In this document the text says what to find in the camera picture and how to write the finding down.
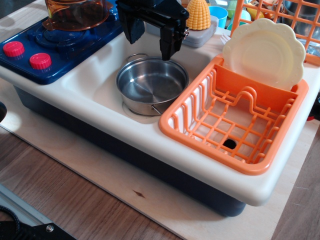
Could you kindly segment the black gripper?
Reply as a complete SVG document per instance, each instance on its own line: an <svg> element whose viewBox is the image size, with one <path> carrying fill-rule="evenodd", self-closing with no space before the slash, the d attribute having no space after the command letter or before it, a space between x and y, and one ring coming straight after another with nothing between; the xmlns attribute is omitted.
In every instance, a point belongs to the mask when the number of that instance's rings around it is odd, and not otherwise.
<svg viewBox="0 0 320 240"><path fill-rule="evenodd" d="M134 44L145 33L144 22L157 21L161 24L164 18L180 20L166 24L160 29L160 51L164 61L181 49L183 40L188 36L186 20L189 13L176 0L117 0L116 7L119 20L130 44Z"/></svg>

